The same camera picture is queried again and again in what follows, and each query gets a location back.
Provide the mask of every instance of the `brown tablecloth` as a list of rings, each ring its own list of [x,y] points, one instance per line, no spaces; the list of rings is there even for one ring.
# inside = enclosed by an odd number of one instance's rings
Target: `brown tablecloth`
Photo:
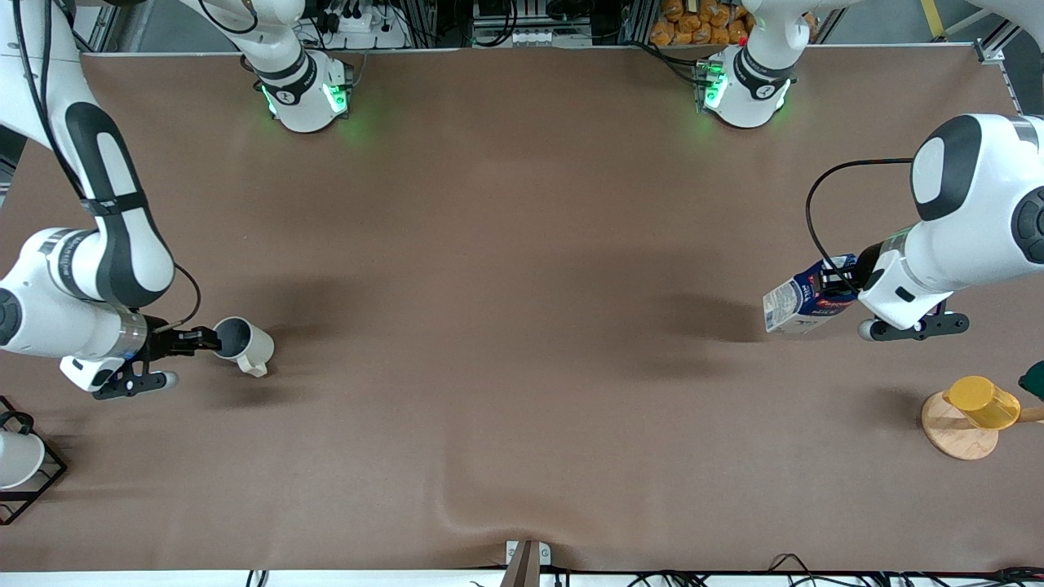
[[[97,402],[0,355],[70,464],[0,530],[0,568],[478,566],[519,537],[583,569],[1040,564],[1044,428],[967,464],[917,427],[960,376],[1016,388],[1039,279],[958,294],[971,331],[926,343],[860,341],[862,308],[804,338],[760,322],[815,259],[820,172],[1014,112],[971,48],[814,48],[755,131],[697,116],[635,50],[373,55],[352,118],[307,136],[235,56],[85,69],[203,284],[197,322],[266,328],[274,374],[168,359],[176,390]],[[64,182],[27,149],[0,266],[90,225]],[[836,253],[916,220],[902,167],[846,171],[815,207]],[[191,302],[180,280],[148,311]]]

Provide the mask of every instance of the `white cup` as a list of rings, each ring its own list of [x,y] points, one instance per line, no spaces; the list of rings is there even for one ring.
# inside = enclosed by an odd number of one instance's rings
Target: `white cup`
[[[18,487],[37,474],[44,464],[44,441],[32,433],[32,417],[22,412],[0,415],[0,428],[11,418],[22,423],[17,432],[0,429],[0,489]]]
[[[276,343],[267,332],[239,316],[222,320],[214,331],[221,341],[221,350],[214,351],[215,355],[235,362],[240,371],[255,377],[268,374],[264,363],[276,352]]]

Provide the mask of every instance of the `green led light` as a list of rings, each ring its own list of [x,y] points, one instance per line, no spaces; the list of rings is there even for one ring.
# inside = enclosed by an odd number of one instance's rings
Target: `green led light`
[[[336,86],[329,86],[328,84],[323,85],[323,93],[326,94],[327,100],[330,102],[330,108],[337,114],[345,112],[348,108],[345,99],[345,90]]]
[[[721,96],[729,85],[729,76],[723,73],[718,74],[718,78],[707,89],[707,97],[704,104],[707,108],[717,108],[721,103]]]

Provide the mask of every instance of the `yellow cup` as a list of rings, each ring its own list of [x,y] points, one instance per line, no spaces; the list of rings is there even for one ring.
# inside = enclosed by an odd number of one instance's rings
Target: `yellow cup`
[[[958,379],[943,393],[943,399],[983,430],[1003,430],[1015,424],[1022,412],[1015,396],[994,385],[986,377]]]

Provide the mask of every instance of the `green object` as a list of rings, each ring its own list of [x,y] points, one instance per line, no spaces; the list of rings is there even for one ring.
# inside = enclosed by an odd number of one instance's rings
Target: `green object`
[[[1019,377],[1019,386],[1044,401],[1044,360],[1029,368]]]
[[[330,101],[330,108],[332,108],[335,113],[340,114],[348,109],[348,98],[345,94],[345,90],[341,90],[336,86],[324,84],[323,93],[326,94],[327,100]]]
[[[717,74],[717,79],[707,89],[705,103],[708,108],[717,108],[721,103],[721,94],[725,94],[726,86],[729,84],[729,76],[725,73]]]

